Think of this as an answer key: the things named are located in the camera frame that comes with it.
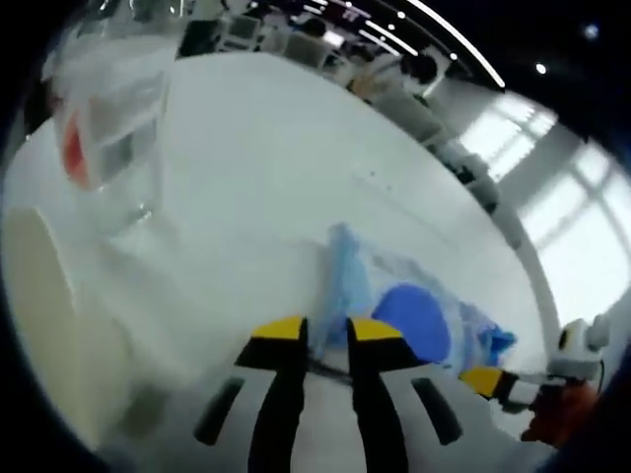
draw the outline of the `desk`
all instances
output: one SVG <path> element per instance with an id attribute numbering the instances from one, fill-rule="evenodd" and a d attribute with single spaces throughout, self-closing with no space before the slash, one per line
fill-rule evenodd
<path id="1" fill-rule="evenodd" d="M 267 54 L 180 60 L 164 150 L 162 212 L 107 244 L 77 218 L 50 122 L 11 163 L 3 202 L 40 209 L 71 286 L 100 288 L 156 376 L 192 382 L 255 326 L 317 314 L 326 231 L 341 221 L 514 331 L 509 369 L 542 368 L 535 298 L 502 235 L 429 152 L 343 89 Z"/>

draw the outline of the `blue plastic bag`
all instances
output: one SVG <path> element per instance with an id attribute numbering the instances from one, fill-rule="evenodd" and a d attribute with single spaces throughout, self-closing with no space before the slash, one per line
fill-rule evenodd
<path id="1" fill-rule="evenodd" d="M 330 229 L 329 257 L 325 307 L 310 339 L 317 357 L 327 345 L 346 345 L 346 318 L 358 316 L 389 323 L 419 359 L 454 373 L 498 366 L 517 341 L 414 259 L 363 241 L 346 224 Z"/>

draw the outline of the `blue circular object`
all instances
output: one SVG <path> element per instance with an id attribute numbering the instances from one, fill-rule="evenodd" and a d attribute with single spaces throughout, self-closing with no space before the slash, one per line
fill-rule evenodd
<path id="1" fill-rule="evenodd" d="M 440 363 L 450 352 L 452 340 L 443 312 L 436 299 L 422 288 L 411 284 L 393 287 L 380 301 L 373 318 L 400 331 L 421 361 Z"/>

